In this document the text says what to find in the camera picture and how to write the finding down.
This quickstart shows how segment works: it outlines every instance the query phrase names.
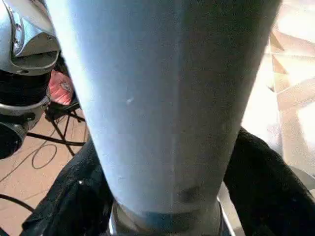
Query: red object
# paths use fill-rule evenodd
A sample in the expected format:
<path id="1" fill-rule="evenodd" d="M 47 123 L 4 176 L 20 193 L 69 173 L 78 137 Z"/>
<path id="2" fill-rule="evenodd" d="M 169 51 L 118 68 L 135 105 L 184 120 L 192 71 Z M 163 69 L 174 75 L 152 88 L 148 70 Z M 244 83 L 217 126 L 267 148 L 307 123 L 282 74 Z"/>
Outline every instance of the red object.
<path id="1" fill-rule="evenodd" d="M 53 102 L 69 105 L 73 96 L 71 79 L 56 70 L 52 70 L 49 82 L 50 96 Z"/>

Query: silver metal base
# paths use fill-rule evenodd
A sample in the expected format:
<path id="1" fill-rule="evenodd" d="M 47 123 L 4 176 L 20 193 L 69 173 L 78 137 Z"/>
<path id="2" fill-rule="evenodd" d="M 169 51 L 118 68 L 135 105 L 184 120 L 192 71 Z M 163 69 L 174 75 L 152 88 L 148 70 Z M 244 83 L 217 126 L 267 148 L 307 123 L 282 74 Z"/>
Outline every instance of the silver metal base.
<path id="1" fill-rule="evenodd" d="M 225 222 L 227 219 L 223 217 L 222 208 L 219 202 L 215 204 L 215 209 L 213 211 L 208 211 L 203 220 L 201 220 L 196 226 L 189 230 L 183 232 L 171 232 L 163 233 L 163 231 L 156 231 L 150 229 L 143 229 L 139 227 L 129 216 L 124 212 L 122 207 L 115 202 L 112 207 L 112 214 L 109 220 L 109 226 L 107 235 L 125 235 L 125 234 L 135 234 L 135 235 L 152 235 L 152 234 L 163 234 L 172 236 L 189 236 L 189 235 L 207 235 L 207 236 L 232 236 L 230 228 L 227 226 L 228 223 Z"/>

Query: tiled floor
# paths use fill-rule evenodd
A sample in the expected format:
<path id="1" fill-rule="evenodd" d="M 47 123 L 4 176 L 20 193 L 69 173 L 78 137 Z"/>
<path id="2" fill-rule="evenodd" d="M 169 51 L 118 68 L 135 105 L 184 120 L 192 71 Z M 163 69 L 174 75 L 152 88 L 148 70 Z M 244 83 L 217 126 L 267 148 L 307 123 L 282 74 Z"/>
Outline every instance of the tiled floor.
<path id="1" fill-rule="evenodd" d="M 83 117 L 80 109 L 77 110 L 77 114 Z M 66 117 L 58 124 L 61 131 L 64 130 L 65 124 Z M 44 116 L 32 132 L 60 138 Z M 86 124 L 70 118 L 66 138 L 77 142 L 86 140 Z M 77 152 L 80 148 L 73 147 L 73 151 Z M 0 160 L 0 193 L 36 207 L 60 170 L 71 158 L 64 145 L 26 137 L 18 152 L 7 159 Z M 0 199 L 0 226 L 11 236 L 21 232 L 21 224 L 29 214 L 30 212 L 23 207 Z"/>

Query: chrome part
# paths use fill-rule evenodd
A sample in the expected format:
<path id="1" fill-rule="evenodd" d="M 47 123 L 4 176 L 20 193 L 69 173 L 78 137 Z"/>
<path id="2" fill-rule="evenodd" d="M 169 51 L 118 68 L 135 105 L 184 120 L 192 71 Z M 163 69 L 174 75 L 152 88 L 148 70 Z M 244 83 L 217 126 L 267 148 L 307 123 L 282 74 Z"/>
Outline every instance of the chrome part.
<path id="1" fill-rule="evenodd" d="M 59 52 L 55 51 L 56 42 L 49 46 L 45 38 L 48 38 L 46 33 L 40 33 L 0 0 L 0 70 L 30 76 L 50 72 Z"/>
<path id="2" fill-rule="evenodd" d="M 14 11 L 41 31 L 54 36 L 54 27 L 45 6 L 39 0 L 4 0 Z"/>
<path id="3" fill-rule="evenodd" d="M 32 119 L 25 121 L 24 128 L 29 131 L 33 129 L 36 123 L 39 121 L 49 102 L 49 89 L 47 89 L 47 95 L 40 102 L 30 106 L 9 106 L 0 103 L 0 114 L 5 116 L 17 117 L 26 114 L 34 114 L 34 117 Z"/>
<path id="4" fill-rule="evenodd" d="M 54 36 L 24 20 L 13 10 L 9 10 L 9 14 L 13 28 L 13 53 L 15 57 L 59 50 L 57 39 Z"/>

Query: black fabric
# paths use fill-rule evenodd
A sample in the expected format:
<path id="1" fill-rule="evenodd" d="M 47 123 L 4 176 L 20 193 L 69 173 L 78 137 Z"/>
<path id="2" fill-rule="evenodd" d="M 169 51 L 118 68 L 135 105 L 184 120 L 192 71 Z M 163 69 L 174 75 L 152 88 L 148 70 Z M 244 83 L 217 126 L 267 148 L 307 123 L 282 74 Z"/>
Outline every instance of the black fabric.
<path id="1" fill-rule="evenodd" d="M 113 197 L 89 140 L 23 223 L 22 236 L 94 236 L 106 231 Z"/>
<path id="2" fill-rule="evenodd" d="M 43 75 L 18 75 L 0 70 L 0 103 L 27 106 L 40 102 L 46 95 L 50 72 Z"/>
<path id="3" fill-rule="evenodd" d="M 247 236 L 315 235 L 315 204 L 309 191 L 276 152 L 244 129 L 224 182 Z M 112 202 L 88 141 L 23 223 L 21 235 L 99 235 L 107 228 Z"/>
<path id="4" fill-rule="evenodd" d="M 243 128 L 224 182 L 246 235 L 315 235 L 310 192 L 275 151 Z"/>

